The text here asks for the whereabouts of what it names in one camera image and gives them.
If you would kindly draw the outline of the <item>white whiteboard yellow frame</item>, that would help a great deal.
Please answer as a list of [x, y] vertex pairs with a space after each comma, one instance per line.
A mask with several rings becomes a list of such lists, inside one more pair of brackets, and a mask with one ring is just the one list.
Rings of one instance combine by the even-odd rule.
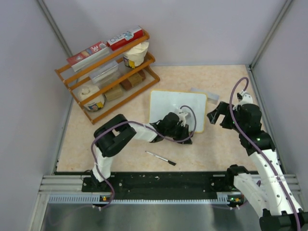
[[153, 90], [150, 95], [149, 122], [163, 119], [168, 113], [186, 113], [189, 131], [205, 129], [207, 95], [203, 92]]

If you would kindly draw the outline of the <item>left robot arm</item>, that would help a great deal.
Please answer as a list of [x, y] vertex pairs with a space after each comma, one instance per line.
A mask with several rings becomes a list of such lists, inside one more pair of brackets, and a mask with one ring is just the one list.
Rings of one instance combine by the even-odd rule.
[[90, 171], [91, 184], [99, 191], [109, 186], [111, 165], [115, 155], [132, 140], [158, 143], [163, 140], [180, 144], [192, 144], [191, 137], [196, 127], [189, 131], [187, 119], [190, 113], [180, 110], [170, 112], [163, 119], [142, 124], [128, 121], [123, 114], [118, 114], [94, 132], [91, 151], [94, 167]]

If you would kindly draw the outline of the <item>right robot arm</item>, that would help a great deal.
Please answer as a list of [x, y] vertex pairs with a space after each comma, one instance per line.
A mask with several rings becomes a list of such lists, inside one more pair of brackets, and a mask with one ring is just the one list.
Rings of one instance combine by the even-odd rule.
[[238, 132], [241, 146], [257, 167], [261, 183], [255, 183], [245, 167], [231, 165], [224, 179], [225, 186], [244, 195], [257, 213], [263, 231], [306, 231], [308, 214], [288, 186], [271, 136], [261, 128], [259, 106], [245, 91], [237, 97], [237, 105], [220, 102], [207, 118], [215, 124], [223, 115], [220, 126]]

